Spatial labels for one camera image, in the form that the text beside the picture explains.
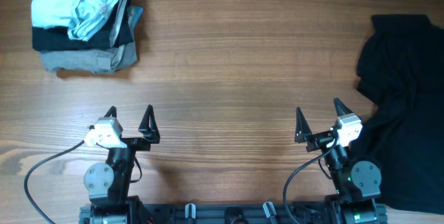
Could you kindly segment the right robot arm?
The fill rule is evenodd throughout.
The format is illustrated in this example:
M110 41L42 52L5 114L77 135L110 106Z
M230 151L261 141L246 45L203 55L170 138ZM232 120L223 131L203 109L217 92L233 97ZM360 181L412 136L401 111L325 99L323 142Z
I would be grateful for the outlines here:
M349 145L362 131L361 118L334 99L335 124L324 132L313 133L298 107L295 142L306 144L307 152L320 151L314 159L324 161L336 190L319 203L293 203L291 215L299 223L381 223L375 199L381 196L382 174L376 162L350 156Z

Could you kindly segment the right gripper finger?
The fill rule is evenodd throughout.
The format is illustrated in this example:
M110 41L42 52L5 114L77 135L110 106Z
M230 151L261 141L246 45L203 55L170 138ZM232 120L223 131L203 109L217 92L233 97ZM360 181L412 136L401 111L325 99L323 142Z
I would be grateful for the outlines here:
M311 129L305 119L300 107L296 108L296 131L294 141L296 143L305 143L310 140L312 136Z
M334 99L334 106L338 117L352 114L352 110L350 110L339 98Z

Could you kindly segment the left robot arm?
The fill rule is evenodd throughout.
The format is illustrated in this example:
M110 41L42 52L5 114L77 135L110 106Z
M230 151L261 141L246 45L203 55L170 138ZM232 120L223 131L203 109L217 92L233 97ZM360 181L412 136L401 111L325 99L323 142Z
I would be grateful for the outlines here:
M84 185L89 192L90 207L80 210L79 222L83 224L154 223L153 215L138 196L129 196L129 186L135 166L140 164L136 152L149 151L152 144L160 142L153 106L146 108L138 131L141 137L123 137L123 128L117 120L117 109L112 106L104 117L89 127L85 137L88 146L101 146L108 150L106 161L90 166L84 175Z

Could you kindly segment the black t-shirt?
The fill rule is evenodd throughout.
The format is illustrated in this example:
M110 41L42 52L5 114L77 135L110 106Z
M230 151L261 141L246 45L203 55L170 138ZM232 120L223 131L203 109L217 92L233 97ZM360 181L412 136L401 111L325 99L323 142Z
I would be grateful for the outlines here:
M357 91L377 110L352 142L382 168L380 202L443 213L443 29L425 15L373 15Z

